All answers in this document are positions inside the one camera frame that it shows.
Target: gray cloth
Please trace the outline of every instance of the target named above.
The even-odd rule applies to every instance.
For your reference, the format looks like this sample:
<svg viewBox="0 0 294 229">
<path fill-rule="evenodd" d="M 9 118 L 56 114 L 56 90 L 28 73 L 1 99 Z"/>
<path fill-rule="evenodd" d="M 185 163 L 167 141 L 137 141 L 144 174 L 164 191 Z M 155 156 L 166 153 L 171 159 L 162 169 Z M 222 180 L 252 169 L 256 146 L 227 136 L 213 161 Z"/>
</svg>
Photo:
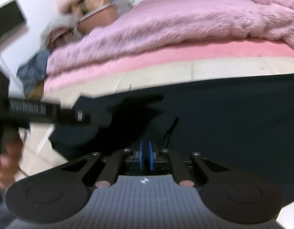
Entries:
<svg viewBox="0 0 294 229">
<path fill-rule="evenodd" d="M 17 76 L 22 80 L 24 93 L 29 94 L 34 87 L 46 78 L 47 60 L 50 51 L 44 49 L 35 54 L 26 64 L 19 67 Z"/>
<path fill-rule="evenodd" d="M 5 197 L 5 193 L 1 192 L 1 195 L 3 198 Z M 7 210 L 7 207 L 5 205 L 5 201 L 3 200 L 0 203 L 0 229 L 5 228 L 13 221 L 13 218 L 9 211 Z"/>
</svg>

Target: logo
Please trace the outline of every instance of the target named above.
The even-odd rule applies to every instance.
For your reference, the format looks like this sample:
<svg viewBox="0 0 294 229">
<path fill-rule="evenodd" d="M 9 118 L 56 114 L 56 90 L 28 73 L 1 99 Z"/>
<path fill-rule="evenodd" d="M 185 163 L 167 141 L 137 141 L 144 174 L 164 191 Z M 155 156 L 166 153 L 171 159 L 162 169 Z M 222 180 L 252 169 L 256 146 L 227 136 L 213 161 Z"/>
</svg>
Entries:
<svg viewBox="0 0 294 229">
<path fill-rule="evenodd" d="M 144 178 L 140 179 L 140 182 L 143 184 L 147 184 L 150 182 L 150 180 L 148 178 L 144 177 Z"/>
</svg>

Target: hand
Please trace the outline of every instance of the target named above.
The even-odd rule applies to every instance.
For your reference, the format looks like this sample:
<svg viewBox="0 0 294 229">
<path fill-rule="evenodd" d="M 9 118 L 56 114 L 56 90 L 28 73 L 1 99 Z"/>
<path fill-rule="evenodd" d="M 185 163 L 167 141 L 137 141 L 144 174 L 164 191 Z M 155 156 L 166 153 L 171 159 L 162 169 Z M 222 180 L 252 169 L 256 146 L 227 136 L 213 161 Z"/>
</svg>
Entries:
<svg viewBox="0 0 294 229">
<path fill-rule="evenodd" d="M 5 145 L 7 153 L 0 155 L 0 189 L 9 188 L 14 183 L 15 174 L 20 170 L 22 148 L 19 136 Z"/>
</svg>

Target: pink mattress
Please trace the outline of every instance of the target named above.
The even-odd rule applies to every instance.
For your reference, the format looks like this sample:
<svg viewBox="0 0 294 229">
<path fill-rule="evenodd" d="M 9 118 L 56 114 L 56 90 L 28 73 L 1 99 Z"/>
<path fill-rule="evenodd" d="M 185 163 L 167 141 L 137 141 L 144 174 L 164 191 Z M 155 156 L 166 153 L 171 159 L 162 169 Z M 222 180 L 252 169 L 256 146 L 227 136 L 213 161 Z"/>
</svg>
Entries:
<svg viewBox="0 0 294 229">
<path fill-rule="evenodd" d="M 156 64 L 224 57 L 294 57 L 294 49 L 280 41 L 265 40 L 181 43 L 50 76 L 45 81 L 44 93 Z"/>
</svg>

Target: tile floor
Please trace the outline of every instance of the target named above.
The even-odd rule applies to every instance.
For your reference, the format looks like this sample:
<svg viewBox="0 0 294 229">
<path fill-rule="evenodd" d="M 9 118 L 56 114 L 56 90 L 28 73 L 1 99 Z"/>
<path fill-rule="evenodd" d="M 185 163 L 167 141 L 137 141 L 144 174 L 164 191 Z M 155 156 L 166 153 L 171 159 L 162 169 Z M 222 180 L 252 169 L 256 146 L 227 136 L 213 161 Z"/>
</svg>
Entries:
<svg viewBox="0 0 294 229">
<path fill-rule="evenodd" d="M 224 61 L 222 59 L 207 59 L 156 65 L 51 92 L 44 96 L 44 101 L 60 101 L 63 107 L 72 107 L 80 94 L 97 97 L 130 89 L 194 80 L 294 72 L 294 59 L 284 59 L 284 65 L 282 65 L 282 58 L 237 58 L 225 59 Z M 37 174 L 66 162 L 60 154 L 51 148 L 48 137 L 53 129 L 53 125 L 31 125 L 31 132 L 27 138 L 20 163 L 22 171 L 27 175 Z M 20 180 L 24 177 L 22 173 L 19 173 L 16 179 Z M 279 222 L 286 229 L 294 228 L 294 203 L 288 209 L 282 210 Z"/>
</svg>

